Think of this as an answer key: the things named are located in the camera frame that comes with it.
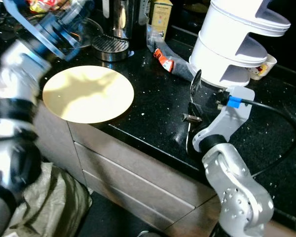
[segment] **white mug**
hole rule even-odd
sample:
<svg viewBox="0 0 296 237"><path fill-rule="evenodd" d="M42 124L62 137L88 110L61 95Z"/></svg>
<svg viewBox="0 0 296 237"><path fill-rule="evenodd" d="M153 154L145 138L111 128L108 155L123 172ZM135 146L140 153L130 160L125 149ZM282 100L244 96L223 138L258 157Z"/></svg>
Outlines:
<svg viewBox="0 0 296 237"><path fill-rule="evenodd" d="M253 80L260 80L263 76L266 76L268 74L268 72L276 63L276 58L274 58L270 54L267 54L266 61L263 62L260 66L255 68L247 68L247 70L250 72L250 78Z"/></svg>

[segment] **black granite countertop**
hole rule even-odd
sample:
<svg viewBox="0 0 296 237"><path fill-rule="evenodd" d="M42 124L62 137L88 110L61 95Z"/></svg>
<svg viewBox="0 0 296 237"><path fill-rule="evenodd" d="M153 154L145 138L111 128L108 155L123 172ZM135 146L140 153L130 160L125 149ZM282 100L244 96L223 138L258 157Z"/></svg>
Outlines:
<svg viewBox="0 0 296 237"><path fill-rule="evenodd" d="M196 39L178 31L169 35L173 36L168 40L169 46L187 60ZM0 50L10 43L0 42ZM56 60L52 70L41 80L41 88L54 74L81 65L116 70L129 79L135 91L133 104L124 114L91 126L207 184L204 168L185 152L188 124L181 122L181 114L187 113L188 81L167 73L146 48L136 50L127 60L107 63L96 59L92 48L87 47L70 62ZM248 87L255 91L256 101L283 109L296 120L295 85L296 74L274 67L269 76L260 81L251 80ZM196 94L197 102L211 119L219 113L215 105L216 91L202 84ZM230 143L237 148L251 173L255 173L277 159L289 147L292 138L293 130L281 117L253 108L250 118L234 133ZM273 198L274 218L296 229L296 150L285 162L257 177L257 181Z"/></svg>

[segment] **yellow plate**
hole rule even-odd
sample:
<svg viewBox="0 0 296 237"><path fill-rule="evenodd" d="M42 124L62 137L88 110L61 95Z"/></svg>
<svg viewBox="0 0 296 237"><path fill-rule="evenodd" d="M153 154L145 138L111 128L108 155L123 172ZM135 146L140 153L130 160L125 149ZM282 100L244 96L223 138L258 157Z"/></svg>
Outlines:
<svg viewBox="0 0 296 237"><path fill-rule="evenodd" d="M125 112L134 89L122 74L104 67L80 66L54 75L43 89L45 106L62 119L97 123Z"/></svg>

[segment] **cabinet drawer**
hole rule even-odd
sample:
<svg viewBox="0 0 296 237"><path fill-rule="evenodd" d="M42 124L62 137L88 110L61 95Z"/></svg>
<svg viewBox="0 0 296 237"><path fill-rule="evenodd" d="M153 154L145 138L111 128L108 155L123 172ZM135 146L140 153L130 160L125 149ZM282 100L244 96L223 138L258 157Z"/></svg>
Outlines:
<svg viewBox="0 0 296 237"><path fill-rule="evenodd" d="M186 201L81 144L75 142L75 147L83 170L147 205L168 219L175 222L195 208Z"/></svg>
<svg viewBox="0 0 296 237"><path fill-rule="evenodd" d="M216 194L213 189L88 124L69 122L69 127L74 141L193 206L201 205Z"/></svg>
<svg viewBox="0 0 296 237"><path fill-rule="evenodd" d="M171 237L208 237L219 218L221 204L216 196L165 230Z"/></svg>
<svg viewBox="0 0 296 237"><path fill-rule="evenodd" d="M87 171L84 171L83 173L89 188L110 199L112 202L133 213L150 225L163 231L174 223L147 205L144 205L121 190L103 182Z"/></svg>
<svg viewBox="0 0 296 237"><path fill-rule="evenodd" d="M67 121L51 113L40 101L34 125L39 136L36 145L42 155L85 184Z"/></svg>

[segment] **white stacked container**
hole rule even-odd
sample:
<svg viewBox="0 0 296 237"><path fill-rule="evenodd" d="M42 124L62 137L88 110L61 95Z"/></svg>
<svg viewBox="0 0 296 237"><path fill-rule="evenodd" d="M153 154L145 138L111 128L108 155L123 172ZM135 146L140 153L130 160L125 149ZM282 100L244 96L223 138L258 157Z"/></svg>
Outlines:
<svg viewBox="0 0 296 237"><path fill-rule="evenodd" d="M249 32L282 36L289 21L266 8L270 0L212 0L189 62L202 79L218 87L246 86L244 68L257 67L267 58Z"/></svg>

